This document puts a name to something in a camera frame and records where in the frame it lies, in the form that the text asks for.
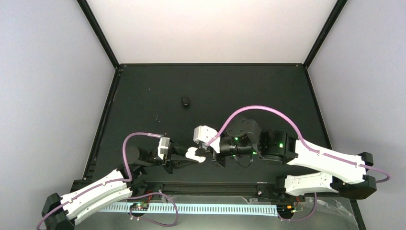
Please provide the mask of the white earbud charging case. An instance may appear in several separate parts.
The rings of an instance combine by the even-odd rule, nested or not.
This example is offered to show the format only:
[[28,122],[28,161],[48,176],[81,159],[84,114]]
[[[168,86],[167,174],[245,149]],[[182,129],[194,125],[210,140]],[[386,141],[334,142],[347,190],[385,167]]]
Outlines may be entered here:
[[203,163],[206,160],[205,156],[197,156],[197,151],[199,148],[196,147],[190,147],[187,149],[187,152],[185,153],[185,157],[187,159],[196,161],[198,163]]

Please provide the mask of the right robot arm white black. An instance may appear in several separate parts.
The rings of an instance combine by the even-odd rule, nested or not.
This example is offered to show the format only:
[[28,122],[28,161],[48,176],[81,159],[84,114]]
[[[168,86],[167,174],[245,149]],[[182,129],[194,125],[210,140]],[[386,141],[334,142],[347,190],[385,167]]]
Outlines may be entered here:
[[273,195],[280,201],[308,193],[334,193],[348,199],[366,199],[377,190],[377,181],[367,174],[373,166],[368,152],[346,155],[276,130],[261,129],[256,121],[234,117],[224,131],[208,126],[194,129],[197,148],[187,156],[203,162],[212,154],[213,163],[225,165],[226,158],[248,155],[271,165],[291,165],[313,169],[305,175],[280,175]]

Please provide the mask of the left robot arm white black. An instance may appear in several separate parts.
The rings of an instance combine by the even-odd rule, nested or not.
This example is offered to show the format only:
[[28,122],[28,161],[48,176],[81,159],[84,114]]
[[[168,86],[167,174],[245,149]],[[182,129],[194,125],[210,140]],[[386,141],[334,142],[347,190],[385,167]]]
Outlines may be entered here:
[[195,147],[185,149],[172,142],[166,146],[160,144],[152,151],[132,147],[123,152],[124,164],[101,179],[65,195],[49,195],[36,228],[45,225],[47,230],[73,230],[90,215],[121,200],[141,200],[134,207],[146,208],[149,199],[161,193],[147,191],[145,168],[162,166],[172,173],[179,168],[180,162],[204,162],[205,157],[197,156],[197,151]]

